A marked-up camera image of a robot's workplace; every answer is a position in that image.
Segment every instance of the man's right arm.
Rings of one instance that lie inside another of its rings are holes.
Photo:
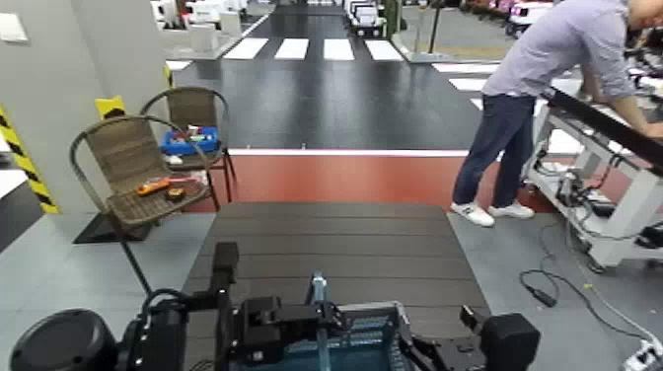
[[[642,134],[663,137],[663,124],[649,124],[637,106],[635,88],[626,74],[626,24],[621,16],[605,13],[582,35],[591,57],[591,70],[599,76],[608,104]]]

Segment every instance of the black robotic component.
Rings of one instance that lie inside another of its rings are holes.
[[[92,311],[51,315],[21,336],[12,351],[10,369],[182,371],[188,315],[204,310],[218,311],[216,358],[210,361],[216,371],[228,370],[232,363],[249,368],[278,364],[290,344],[315,340],[320,331],[330,338],[349,334],[350,317],[358,312],[344,312],[348,307],[338,308],[325,300],[282,305],[277,297],[255,298],[235,310],[229,290],[235,283],[238,256],[236,246],[217,246],[212,280],[205,292],[188,296],[171,289],[155,291],[120,342]],[[162,294],[173,298],[150,306]],[[484,320],[469,307],[461,311],[461,321],[475,334],[461,338],[420,337],[409,332],[405,311],[398,318],[396,339],[401,353],[422,371],[524,371],[534,360],[541,336],[521,315]],[[413,370],[412,365],[405,370]]]

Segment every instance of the red floor stripe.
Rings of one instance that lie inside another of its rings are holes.
[[[233,160],[238,172],[233,184],[234,201],[407,202],[448,210],[454,180],[464,159],[236,156]],[[479,203],[484,206],[491,200],[497,166],[488,169],[479,188]],[[219,199],[225,202],[223,171],[213,171],[213,178]],[[553,211],[536,192],[523,190],[519,199],[539,212]],[[187,211],[213,211],[212,202],[202,201]]]

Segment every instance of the chair leg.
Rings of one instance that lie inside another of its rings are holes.
[[[212,201],[214,202],[214,208],[216,211],[219,211],[221,205],[219,204],[219,198],[216,196],[216,188],[214,188],[214,181],[212,180],[212,175],[207,172],[207,183],[209,184],[209,191],[212,195]]]
[[[223,179],[226,181],[226,195],[228,196],[228,202],[233,201],[233,193],[230,191],[230,177],[228,176],[228,161],[226,156],[223,156]]]
[[[122,246],[122,249],[124,250],[124,254],[126,255],[126,258],[129,259],[129,263],[131,264],[131,268],[133,269],[133,272],[138,277],[138,280],[140,281],[140,284],[143,286],[143,290],[145,290],[145,295],[150,295],[152,293],[152,289],[150,288],[150,284],[147,283],[147,279],[145,278],[145,274],[143,274],[143,270],[140,268],[140,265],[138,265],[138,261],[136,260],[136,256],[133,254],[133,252],[131,251],[131,248],[126,243],[126,239],[124,238],[124,233],[122,231],[122,227],[119,223],[119,220],[117,220],[117,217],[114,216],[114,215],[109,215],[109,220],[110,220],[110,224],[112,225],[112,228],[115,230],[115,233],[117,234],[117,239],[119,240],[119,244]]]
[[[228,148],[223,150],[223,157],[228,159],[228,166],[230,166],[230,174],[233,175],[233,179],[236,179],[237,176],[235,175],[235,166],[233,165],[233,158],[230,157],[230,153],[228,152]]]

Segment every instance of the white sneaker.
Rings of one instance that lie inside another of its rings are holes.
[[[483,209],[476,202],[466,203],[463,205],[452,202],[451,209],[469,221],[477,225],[481,225],[481,227],[492,227],[495,224],[495,219],[483,211]]]
[[[488,213],[498,218],[500,216],[511,216],[517,219],[530,219],[534,217],[534,210],[527,206],[521,205],[518,201],[513,201],[512,204],[506,207],[493,207],[488,208]]]

